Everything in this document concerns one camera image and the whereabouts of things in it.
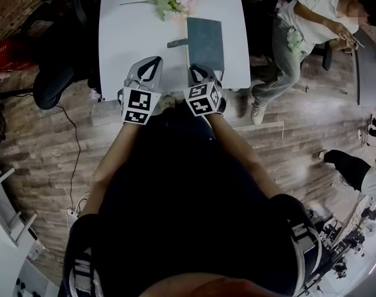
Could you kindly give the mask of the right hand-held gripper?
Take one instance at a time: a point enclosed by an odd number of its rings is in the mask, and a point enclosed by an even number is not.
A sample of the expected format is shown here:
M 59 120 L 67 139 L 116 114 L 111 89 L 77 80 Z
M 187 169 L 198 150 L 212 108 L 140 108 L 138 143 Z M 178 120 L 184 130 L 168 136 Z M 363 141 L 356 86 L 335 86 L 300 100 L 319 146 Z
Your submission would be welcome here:
M 211 68 L 199 64 L 189 67 L 188 88 L 183 94 L 195 116 L 221 112 L 221 89 L 221 82 Z

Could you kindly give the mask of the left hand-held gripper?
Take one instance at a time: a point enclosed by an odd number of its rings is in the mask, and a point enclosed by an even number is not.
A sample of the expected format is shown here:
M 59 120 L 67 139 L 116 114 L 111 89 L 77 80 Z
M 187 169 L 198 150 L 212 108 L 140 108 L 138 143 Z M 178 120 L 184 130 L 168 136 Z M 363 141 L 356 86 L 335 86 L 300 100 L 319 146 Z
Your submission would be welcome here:
M 117 93 L 121 120 L 124 123 L 147 124 L 161 94 L 149 90 L 146 86 L 160 84 L 163 66 L 164 61 L 160 56 L 144 58 L 131 66 L 125 79 L 125 86 Z

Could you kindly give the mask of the notebook with grey cover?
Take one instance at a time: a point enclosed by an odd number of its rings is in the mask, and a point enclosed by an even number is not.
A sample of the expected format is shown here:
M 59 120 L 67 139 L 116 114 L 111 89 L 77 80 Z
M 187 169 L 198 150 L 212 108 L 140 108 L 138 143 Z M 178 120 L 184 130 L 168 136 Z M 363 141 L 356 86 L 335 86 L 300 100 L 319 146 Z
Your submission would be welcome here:
M 170 41 L 167 48 L 187 47 L 189 66 L 202 65 L 224 73 L 224 46 L 220 21 L 189 17 L 186 38 Z

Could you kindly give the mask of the person's right forearm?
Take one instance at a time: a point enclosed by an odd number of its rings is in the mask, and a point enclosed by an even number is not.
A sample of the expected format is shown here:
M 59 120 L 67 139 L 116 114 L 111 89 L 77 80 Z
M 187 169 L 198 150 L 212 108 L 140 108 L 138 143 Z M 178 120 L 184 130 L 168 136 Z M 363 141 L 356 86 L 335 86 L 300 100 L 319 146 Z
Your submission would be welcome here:
M 206 119 L 209 121 L 216 139 L 229 154 L 246 168 L 267 198 L 270 199 L 283 193 L 266 171 L 256 150 L 229 125 L 221 114 L 207 114 Z

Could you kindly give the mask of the person's left forearm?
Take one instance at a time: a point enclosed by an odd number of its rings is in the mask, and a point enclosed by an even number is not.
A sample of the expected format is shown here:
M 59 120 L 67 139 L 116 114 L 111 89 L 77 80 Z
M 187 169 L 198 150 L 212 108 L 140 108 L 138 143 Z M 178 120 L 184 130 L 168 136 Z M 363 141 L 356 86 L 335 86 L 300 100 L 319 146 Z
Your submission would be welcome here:
M 141 125 L 138 124 L 123 124 L 116 139 L 95 171 L 89 197 L 79 215 L 80 217 L 98 214 L 113 176 L 128 161 L 140 128 Z

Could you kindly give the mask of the person's leg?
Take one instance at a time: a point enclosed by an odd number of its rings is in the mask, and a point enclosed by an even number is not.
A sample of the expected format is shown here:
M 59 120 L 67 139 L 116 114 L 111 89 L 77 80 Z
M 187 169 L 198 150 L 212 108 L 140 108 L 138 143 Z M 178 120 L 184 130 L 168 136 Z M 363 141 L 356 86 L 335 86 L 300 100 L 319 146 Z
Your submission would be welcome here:
M 195 116 L 185 100 L 178 103 L 170 95 L 160 100 L 160 113 L 153 114 L 147 125 L 169 128 L 209 140 L 215 139 L 211 126 L 203 117 Z

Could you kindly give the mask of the artificial pink green flower bouquet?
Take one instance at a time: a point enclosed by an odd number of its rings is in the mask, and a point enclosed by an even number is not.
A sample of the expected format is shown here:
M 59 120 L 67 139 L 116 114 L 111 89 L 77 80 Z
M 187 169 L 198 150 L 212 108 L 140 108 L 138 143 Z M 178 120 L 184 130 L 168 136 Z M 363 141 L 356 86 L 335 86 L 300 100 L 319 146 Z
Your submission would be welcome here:
M 121 6 L 132 4 L 149 4 L 154 9 L 154 14 L 163 22 L 181 22 L 193 15 L 196 0 L 143 0 L 125 2 Z

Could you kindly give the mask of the black office chair with jacket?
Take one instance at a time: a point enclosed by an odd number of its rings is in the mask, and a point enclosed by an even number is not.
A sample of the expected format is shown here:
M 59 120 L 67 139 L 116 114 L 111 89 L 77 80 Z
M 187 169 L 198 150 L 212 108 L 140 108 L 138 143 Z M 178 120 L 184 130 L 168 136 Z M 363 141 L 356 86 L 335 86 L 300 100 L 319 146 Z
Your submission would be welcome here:
M 33 97 L 43 110 L 55 107 L 73 83 L 86 80 L 102 94 L 99 69 L 99 19 L 101 0 L 67 0 L 70 8 L 39 38 L 39 73 Z

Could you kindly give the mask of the white flower bunch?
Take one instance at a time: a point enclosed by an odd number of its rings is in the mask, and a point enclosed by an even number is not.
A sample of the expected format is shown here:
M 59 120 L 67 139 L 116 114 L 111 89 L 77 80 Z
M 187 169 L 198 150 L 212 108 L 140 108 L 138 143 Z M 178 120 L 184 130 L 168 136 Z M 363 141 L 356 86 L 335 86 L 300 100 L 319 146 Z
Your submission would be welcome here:
M 302 35 L 293 27 L 291 27 L 287 33 L 287 45 L 295 54 L 307 54 Z

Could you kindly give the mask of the person's dark shirt torso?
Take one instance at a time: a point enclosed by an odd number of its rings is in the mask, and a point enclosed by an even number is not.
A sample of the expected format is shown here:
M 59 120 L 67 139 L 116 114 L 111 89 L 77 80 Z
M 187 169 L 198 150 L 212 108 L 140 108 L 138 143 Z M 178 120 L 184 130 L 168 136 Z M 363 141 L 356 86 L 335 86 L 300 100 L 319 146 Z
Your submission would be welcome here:
M 320 259 L 299 200 L 267 198 L 216 137 L 146 124 L 98 214 L 72 225 L 60 290 L 138 297 L 167 277 L 213 273 L 292 296 Z

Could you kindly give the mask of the red box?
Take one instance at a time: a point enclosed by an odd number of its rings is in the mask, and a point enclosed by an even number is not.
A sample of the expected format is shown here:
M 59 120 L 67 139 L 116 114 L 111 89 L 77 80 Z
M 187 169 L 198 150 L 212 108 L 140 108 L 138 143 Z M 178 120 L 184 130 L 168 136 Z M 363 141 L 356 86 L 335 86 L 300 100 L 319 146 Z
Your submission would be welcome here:
M 29 42 L 6 40 L 0 43 L 0 72 L 22 71 L 36 65 Z

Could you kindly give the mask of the white power strip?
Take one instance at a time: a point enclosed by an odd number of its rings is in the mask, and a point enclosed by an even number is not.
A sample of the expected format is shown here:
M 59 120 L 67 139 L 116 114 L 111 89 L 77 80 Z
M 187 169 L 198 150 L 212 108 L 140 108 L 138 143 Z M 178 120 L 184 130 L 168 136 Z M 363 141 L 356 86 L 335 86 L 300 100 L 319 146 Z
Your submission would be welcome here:
M 81 204 L 84 201 L 87 201 L 89 193 L 86 192 L 77 202 L 76 206 L 73 208 L 66 209 L 66 224 L 67 228 L 70 230 L 74 222 L 78 219 L 81 214 Z

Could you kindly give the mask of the dark grey table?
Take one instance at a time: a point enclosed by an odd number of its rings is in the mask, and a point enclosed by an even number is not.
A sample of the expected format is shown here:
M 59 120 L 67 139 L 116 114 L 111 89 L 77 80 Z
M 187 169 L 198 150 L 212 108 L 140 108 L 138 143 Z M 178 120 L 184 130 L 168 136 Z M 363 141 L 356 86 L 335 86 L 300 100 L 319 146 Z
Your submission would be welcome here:
M 357 104 L 376 108 L 376 42 L 361 28 L 354 36 L 361 43 L 354 55 Z

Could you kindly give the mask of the white shelf unit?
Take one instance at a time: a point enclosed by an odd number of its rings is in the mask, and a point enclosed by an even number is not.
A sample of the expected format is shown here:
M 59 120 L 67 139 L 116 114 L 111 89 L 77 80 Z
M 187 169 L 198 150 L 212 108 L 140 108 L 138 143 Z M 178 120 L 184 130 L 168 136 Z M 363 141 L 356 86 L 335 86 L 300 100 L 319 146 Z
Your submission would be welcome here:
M 0 297 L 45 297 L 49 280 L 33 265 L 45 247 L 30 229 L 36 216 L 24 218 L 6 194 L 12 173 L 0 171 Z

